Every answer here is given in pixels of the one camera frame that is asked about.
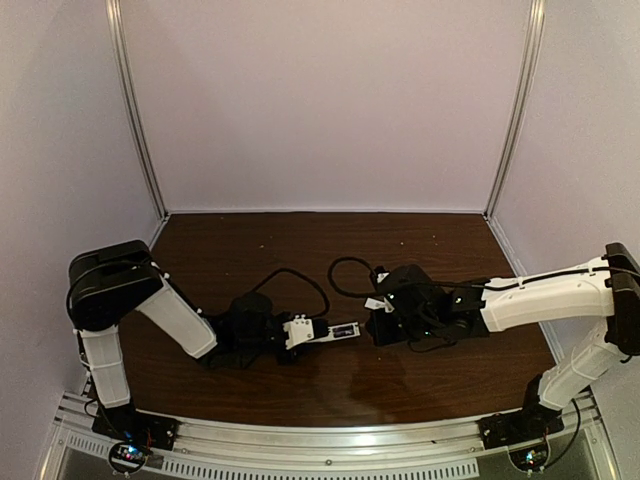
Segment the white remote control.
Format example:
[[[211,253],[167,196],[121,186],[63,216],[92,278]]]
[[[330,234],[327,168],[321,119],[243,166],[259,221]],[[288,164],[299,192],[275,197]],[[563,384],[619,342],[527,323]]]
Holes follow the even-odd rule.
[[[331,325],[326,340],[337,341],[344,339],[352,339],[360,336],[360,326],[357,322],[345,323],[340,325]]]

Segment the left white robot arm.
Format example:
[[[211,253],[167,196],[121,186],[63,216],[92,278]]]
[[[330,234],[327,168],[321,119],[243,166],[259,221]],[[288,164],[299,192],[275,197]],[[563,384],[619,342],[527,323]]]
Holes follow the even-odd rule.
[[[291,354],[314,337],[310,319],[274,315],[271,301],[257,292],[241,296],[222,315],[205,315],[140,240],[82,253],[71,261],[68,274],[68,315],[106,410],[133,404],[119,341],[119,324],[133,312],[206,368],[245,368],[262,352]]]

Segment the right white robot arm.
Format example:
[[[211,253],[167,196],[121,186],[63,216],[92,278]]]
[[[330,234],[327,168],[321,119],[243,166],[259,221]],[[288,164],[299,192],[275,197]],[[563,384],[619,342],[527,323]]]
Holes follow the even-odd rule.
[[[621,243],[588,262],[545,274],[437,282],[419,266],[381,272],[365,301],[375,345],[428,337],[455,344],[512,328],[579,317],[597,324],[534,382],[535,412],[564,409],[616,363],[639,353],[639,265]]]

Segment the front aluminium rail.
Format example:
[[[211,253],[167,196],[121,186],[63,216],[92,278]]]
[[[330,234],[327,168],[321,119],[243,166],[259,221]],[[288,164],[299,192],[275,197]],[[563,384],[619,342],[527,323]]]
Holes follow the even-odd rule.
[[[35,479],[621,479],[600,412],[578,397],[565,429],[547,437],[552,460],[542,473],[518,470],[516,449],[486,449],[480,416],[360,427],[273,427],[174,417],[172,450],[154,454],[127,477],[107,462],[116,441],[91,430],[95,405],[63,395]]]

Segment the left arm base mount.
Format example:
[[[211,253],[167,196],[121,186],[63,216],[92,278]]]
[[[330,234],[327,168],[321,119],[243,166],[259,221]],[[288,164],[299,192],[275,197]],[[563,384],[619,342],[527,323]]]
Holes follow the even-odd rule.
[[[115,443],[108,449],[107,462],[117,473],[129,477],[154,463],[162,453],[172,451],[179,422],[170,417],[133,411],[100,409],[91,427]]]

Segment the right aluminium frame post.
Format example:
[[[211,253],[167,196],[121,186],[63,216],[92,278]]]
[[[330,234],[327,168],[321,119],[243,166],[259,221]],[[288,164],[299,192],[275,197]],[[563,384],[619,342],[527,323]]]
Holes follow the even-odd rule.
[[[487,220],[491,220],[495,216],[501,194],[506,185],[510,166],[515,155],[519,135],[524,125],[525,112],[539,62],[539,55],[544,35],[545,17],[546,2],[544,0],[531,1],[511,114],[501,150],[498,168],[486,208],[484,210],[484,216]]]

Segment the aluminium frame post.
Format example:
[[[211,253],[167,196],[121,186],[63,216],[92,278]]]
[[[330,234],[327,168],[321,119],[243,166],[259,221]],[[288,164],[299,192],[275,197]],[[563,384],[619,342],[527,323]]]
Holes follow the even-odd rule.
[[[544,35],[545,17],[546,2],[544,0],[531,1],[511,114],[501,150],[498,168],[486,208],[484,210],[484,216],[487,220],[491,220],[495,216],[501,194],[506,185],[510,166],[515,155],[519,135],[524,125],[525,112],[539,62],[539,55]]]
[[[107,0],[105,2],[105,6],[116,69],[118,72],[134,148],[136,150],[143,179],[148,190],[155,215],[160,221],[163,221],[168,217],[169,213],[152,164],[142,116],[136,96],[135,84],[127,51],[126,34],[122,15],[122,2],[119,0]]]

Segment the left aluminium frame post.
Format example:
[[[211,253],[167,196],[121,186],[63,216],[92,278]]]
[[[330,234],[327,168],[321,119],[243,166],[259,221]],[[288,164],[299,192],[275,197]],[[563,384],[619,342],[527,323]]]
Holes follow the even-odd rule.
[[[107,0],[105,2],[105,6],[116,69],[118,72],[134,148],[136,150],[143,179],[148,190],[155,215],[160,221],[163,221],[168,217],[169,213],[152,164],[142,116],[136,96],[135,84],[127,51],[126,34],[122,15],[122,2],[119,0]]]

